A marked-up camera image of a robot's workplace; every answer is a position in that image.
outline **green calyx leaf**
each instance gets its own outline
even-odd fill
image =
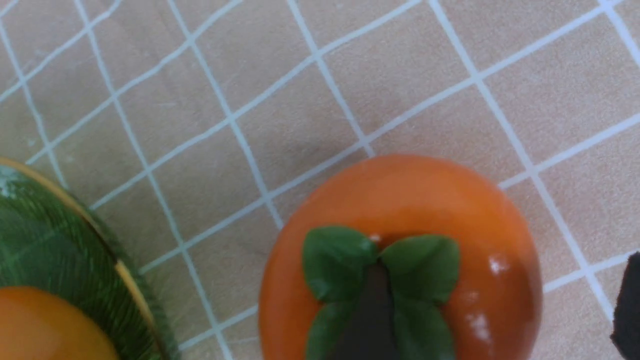
[[[376,262],[378,249],[364,234],[348,227],[320,227],[307,234],[302,249],[305,280],[322,302],[357,298],[365,268]]]
[[[458,244],[440,235],[414,236],[395,242],[380,254],[394,292],[442,305],[456,287]]]
[[[355,301],[332,302],[320,309],[309,330],[306,360],[327,360],[356,308]]]
[[[394,292],[394,330],[402,360],[454,360],[449,326],[433,304]]]
[[[356,311],[367,269],[378,258],[386,266],[393,294],[393,327],[401,360],[453,360],[453,337],[439,305],[458,281],[460,252],[445,236],[414,236],[378,254],[356,230],[311,230],[303,246],[305,280],[324,302],[309,332],[307,360],[326,360]]]

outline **white speck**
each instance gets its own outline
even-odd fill
[[[473,328],[476,337],[491,345],[491,332],[489,331],[488,323],[486,322],[484,314],[467,315],[466,319],[469,322],[469,325],[471,325],[471,328]]]
[[[466,294],[465,298],[469,304],[473,304],[478,301],[480,294],[477,291],[470,291]]]
[[[8,197],[9,199],[15,199],[12,185],[21,180],[22,175],[19,172],[13,168],[0,165],[0,195]]]
[[[494,275],[498,275],[505,270],[509,270],[509,264],[496,256],[489,258],[489,265],[491,266],[491,271]]]

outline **black object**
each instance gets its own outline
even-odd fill
[[[640,252],[629,256],[613,314],[611,340],[626,360],[640,360]]]
[[[393,330],[394,304],[387,268],[367,268],[357,308],[328,360],[399,360]]]

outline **green plate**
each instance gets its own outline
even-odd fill
[[[168,321],[111,231],[65,190],[0,158],[0,288],[34,286],[81,309],[121,360],[179,359]]]

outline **persimmon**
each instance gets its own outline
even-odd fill
[[[303,360],[322,303],[305,283],[312,229],[341,225],[378,240],[440,234],[460,249],[458,282],[441,307],[458,360],[527,360],[541,320],[540,263],[526,221],[491,182],[457,164],[410,155],[365,160],[318,188],[282,229],[259,303],[265,360]]]
[[[91,319],[45,291],[1,288],[0,314],[0,359],[118,359],[109,338]]]

